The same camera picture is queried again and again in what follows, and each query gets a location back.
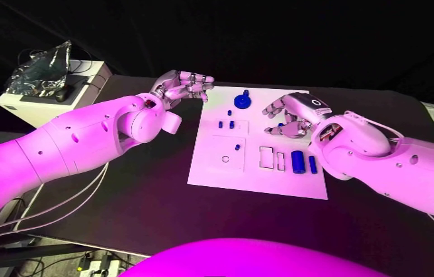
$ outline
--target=robotic hand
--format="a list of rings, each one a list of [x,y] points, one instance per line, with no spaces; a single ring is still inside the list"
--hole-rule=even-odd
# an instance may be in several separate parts
[[[150,142],[161,129],[175,134],[181,117],[168,112],[182,98],[202,98],[214,78],[168,72],[150,93],[67,112],[37,131],[0,144],[0,208],[42,183],[86,172]]]
[[[283,109],[287,124],[266,132],[296,139],[312,130],[309,150],[328,173],[341,180],[355,177],[381,195],[433,214],[434,143],[404,137],[354,112],[332,114],[328,104],[308,93],[279,98],[263,114],[273,118]],[[387,138],[374,125],[397,138]]]

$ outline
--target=blue object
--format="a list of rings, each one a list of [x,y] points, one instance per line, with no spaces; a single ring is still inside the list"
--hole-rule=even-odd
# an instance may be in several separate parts
[[[309,156],[309,164],[310,164],[310,171],[312,171],[312,173],[318,174],[319,171],[316,169],[315,156]]]
[[[292,152],[292,160],[293,160],[293,172],[295,172],[295,174],[306,173],[303,151],[296,150],[295,152]]]
[[[247,109],[251,106],[248,90],[244,90],[244,93],[236,97],[234,104],[238,109]]]

